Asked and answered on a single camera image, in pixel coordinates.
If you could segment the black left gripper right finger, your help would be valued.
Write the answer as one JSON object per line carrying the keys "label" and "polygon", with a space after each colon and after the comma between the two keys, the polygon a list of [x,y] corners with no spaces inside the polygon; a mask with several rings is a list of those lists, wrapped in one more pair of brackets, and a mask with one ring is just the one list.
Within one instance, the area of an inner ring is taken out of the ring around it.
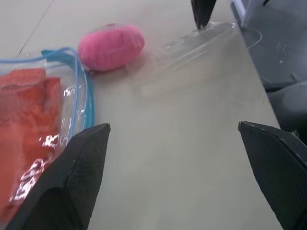
{"label": "black left gripper right finger", "polygon": [[290,132],[238,124],[254,177],[283,230],[307,230],[307,145]]}

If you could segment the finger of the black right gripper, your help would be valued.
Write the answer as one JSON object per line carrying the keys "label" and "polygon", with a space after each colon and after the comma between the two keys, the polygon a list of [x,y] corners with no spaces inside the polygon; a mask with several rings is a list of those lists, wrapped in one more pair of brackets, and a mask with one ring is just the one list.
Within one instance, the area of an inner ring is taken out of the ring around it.
{"label": "finger of the black right gripper", "polygon": [[201,29],[208,24],[216,0],[191,0],[190,2],[196,27]]}

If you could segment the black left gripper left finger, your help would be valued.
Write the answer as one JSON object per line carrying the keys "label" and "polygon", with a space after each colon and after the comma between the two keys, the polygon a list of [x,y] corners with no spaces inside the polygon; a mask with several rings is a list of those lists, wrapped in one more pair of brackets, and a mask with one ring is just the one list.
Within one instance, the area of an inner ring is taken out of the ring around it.
{"label": "black left gripper left finger", "polygon": [[73,136],[4,230],[87,230],[100,189],[110,124]]}

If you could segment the clear plastic pouch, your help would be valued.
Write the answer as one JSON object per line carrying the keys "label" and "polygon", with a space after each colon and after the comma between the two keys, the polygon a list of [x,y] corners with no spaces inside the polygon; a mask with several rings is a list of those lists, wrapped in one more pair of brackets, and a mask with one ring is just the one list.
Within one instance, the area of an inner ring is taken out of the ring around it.
{"label": "clear plastic pouch", "polygon": [[174,94],[218,73],[219,56],[237,35],[234,23],[210,22],[162,46],[145,44],[140,55],[121,68],[96,71],[84,66],[89,86],[97,94],[126,83],[129,90],[144,100]]}

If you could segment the clear pouch with blue trim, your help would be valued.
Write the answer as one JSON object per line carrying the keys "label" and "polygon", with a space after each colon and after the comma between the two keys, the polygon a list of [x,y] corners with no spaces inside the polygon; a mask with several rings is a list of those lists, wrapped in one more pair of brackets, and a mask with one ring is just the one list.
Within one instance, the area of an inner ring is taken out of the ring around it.
{"label": "clear pouch with blue trim", "polygon": [[58,50],[43,50],[37,57],[0,59],[0,76],[13,70],[38,68],[45,69],[47,77],[60,78],[62,91],[58,143],[54,155],[41,166],[42,173],[62,153],[75,134],[93,126],[94,108],[89,80],[74,49],[65,47]]}

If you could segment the orange cloth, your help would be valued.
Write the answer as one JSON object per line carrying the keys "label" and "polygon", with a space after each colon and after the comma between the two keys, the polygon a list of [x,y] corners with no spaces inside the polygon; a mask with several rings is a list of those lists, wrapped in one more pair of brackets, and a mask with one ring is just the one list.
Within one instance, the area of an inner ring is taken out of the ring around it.
{"label": "orange cloth", "polygon": [[0,222],[9,222],[54,155],[61,108],[60,78],[45,69],[0,76]]}

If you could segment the pink cloth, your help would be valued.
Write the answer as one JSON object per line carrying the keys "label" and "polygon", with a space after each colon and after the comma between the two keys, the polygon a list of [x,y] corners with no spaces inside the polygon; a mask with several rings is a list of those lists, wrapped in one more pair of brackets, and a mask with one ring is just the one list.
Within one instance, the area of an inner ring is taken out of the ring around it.
{"label": "pink cloth", "polygon": [[77,53],[88,69],[111,71],[136,59],[144,46],[144,36],[136,26],[112,23],[84,35]]}

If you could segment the white grey box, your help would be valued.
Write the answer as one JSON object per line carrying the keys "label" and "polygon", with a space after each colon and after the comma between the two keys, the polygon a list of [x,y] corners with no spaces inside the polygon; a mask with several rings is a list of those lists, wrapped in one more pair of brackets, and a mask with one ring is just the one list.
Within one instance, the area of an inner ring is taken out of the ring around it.
{"label": "white grey box", "polygon": [[247,27],[253,11],[265,0],[229,0],[231,9],[241,28]]}

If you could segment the grey rounded chair seat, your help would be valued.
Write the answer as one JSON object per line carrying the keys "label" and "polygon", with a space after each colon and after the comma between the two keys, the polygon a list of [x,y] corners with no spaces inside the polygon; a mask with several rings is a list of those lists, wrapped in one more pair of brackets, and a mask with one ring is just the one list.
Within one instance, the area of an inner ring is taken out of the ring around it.
{"label": "grey rounded chair seat", "polygon": [[307,81],[265,84],[264,89],[281,129],[307,126]]}

